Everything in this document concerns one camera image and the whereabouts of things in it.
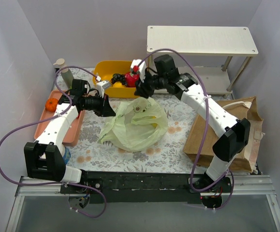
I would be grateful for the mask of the orange pumpkin toy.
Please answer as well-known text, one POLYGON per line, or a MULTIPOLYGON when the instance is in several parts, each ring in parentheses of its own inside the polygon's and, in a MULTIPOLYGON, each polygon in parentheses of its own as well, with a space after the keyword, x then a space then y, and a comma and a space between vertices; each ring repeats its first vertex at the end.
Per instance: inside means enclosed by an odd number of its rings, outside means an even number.
POLYGON ((45 109, 49 112, 55 112, 58 105, 58 99, 50 98, 45 103, 45 109))

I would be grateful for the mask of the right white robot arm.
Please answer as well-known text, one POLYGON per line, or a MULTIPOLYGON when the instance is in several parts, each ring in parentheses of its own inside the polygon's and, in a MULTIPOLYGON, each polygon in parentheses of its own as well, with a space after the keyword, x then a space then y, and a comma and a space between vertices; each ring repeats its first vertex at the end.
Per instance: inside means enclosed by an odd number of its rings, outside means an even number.
POLYGON ((130 71, 139 75, 134 94, 149 98, 155 90, 166 89, 205 120, 205 130, 214 130, 218 140, 212 147, 213 159, 205 173, 190 186, 194 192, 215 192, 221 187, 221 180, 235 156, 248 144, 251 124, 246 118, 238 119, 228 113, 211 99, 200 79, 180 73, 170 55, 159 56, 154 63, 156 74, 151 75, 143 60, 132 61, 130 71))

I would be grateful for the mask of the brown jute tote bag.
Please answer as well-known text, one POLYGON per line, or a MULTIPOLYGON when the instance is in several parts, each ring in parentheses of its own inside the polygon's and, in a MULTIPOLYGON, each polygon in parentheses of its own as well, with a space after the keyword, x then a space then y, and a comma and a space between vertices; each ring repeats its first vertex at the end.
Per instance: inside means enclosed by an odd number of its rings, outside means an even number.
MULTIPOLYGON (((235 157, 230 165, 231 171, 243 171, 252 173, 256 170, 256 162, 260 147, 260 141, 265 135, 262 132, 263 119, 257 111, 257 98, 241 98, 238 100, 217 101, 217 103, 226 109, 227 112, 236 116, 239 119, 246 118, 250 124, 250 134, 247 146, 235 157)), ((200 147, 203 131, 205 129, 205 120, 197 115, 191 127, 189 136, 185 142, 183 152, 192 160, 195 161, 196 154, 200 147)), ((197 165, 208 167, 213 159, 212 146, 218 140, 214 130, 209 127, 201 151, 197 165)))

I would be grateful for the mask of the black grape bunch toy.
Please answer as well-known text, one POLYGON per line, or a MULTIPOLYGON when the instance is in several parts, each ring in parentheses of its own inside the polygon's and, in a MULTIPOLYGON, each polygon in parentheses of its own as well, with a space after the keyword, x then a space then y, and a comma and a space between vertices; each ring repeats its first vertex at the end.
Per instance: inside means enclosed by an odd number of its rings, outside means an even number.
POLYGON ((119 74, 119 73, 113 74, 111 83, 115 84, 116 82, 120 82, 122 85, 127 86, 127 81, 124 74, 119 74))

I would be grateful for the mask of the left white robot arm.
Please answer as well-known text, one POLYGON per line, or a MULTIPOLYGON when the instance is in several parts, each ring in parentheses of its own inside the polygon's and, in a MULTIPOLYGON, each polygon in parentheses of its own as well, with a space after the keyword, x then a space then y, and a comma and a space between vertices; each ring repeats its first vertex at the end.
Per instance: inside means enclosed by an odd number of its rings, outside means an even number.
POLYGON ((88 182, 81 177, 82 171, 66 165, 69 158, 63 139, 82 111, 93 111, 100 117, 115 116, 105 94, 110 85, 109 81, 99 80, 95 87, 97 93, 91 96, 87 81, 73 80, 72 88, 60 97, 53 119, 34 142, 28 142, 24 147, 30 178, 69 182, 77 193, 87 190, 88 182))

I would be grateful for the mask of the red dragon fruit toy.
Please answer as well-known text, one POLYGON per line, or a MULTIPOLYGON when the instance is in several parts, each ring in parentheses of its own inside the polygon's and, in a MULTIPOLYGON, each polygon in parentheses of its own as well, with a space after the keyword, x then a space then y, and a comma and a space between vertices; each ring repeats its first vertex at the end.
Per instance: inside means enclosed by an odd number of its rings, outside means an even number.
POLYGON ((138 79, 139 79, 139 74, 133 74, 132 72, 128 72, 125 74, 125 81, 127 87, 135 87, 135 83, 138 79))

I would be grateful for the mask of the green plastic grocery bag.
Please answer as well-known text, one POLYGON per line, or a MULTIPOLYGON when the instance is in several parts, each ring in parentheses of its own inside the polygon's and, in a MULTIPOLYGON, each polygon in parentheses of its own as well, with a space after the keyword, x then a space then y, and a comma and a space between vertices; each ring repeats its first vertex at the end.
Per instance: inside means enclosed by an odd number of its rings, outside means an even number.
POLYGON ((133 101, 121 101, 101 129, 98 142, 111 142, 116 147, 137 152, 158 142, 168 130, 168 118, 164 108, 153 98, 139 97, 133 101), (155 116, 157 128, 149 125, 149 116, 155 116))

